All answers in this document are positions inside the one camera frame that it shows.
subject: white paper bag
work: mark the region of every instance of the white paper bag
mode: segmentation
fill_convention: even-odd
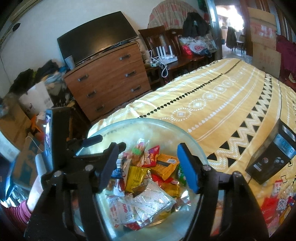
[[[19,98],[19,101],[30,119],[35,114],[38,115],[54,106],[43,81],[29,89]]]

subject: cup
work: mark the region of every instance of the cup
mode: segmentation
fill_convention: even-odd
[[[75,63],[74,63],[74,60],[73,60],[73,57],[72,55],[69,56],[68,58],[65,58],[65,62],[66,64],[68,65],[69,69],[74,69],[75,68]]]

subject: pink striped sleeve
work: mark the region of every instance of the pink striped sleeve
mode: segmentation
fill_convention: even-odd
[[[4,211],[11,222],[24,232],[31,217],[26,201],[21,202],[17,207],[5,208]]]

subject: yellow bedspread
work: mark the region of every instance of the yellow bedspread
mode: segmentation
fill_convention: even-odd
[[[130,118],[155,118],[187,131],[202,147],[217,171],[245,168],[280,118],[296,132],[295,92],[240,61],[223,59],[176,78],[171,83],[100,120],[89,136],[101,128]],[[249,185],[259,204],[270,196],[275,180],[294,181],[294,158],[263,185]]]

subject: wooden dresser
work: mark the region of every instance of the wooden dresser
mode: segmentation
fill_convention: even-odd
[[[90,121],[150,90],[136,41],[93,57],[64,80]]]

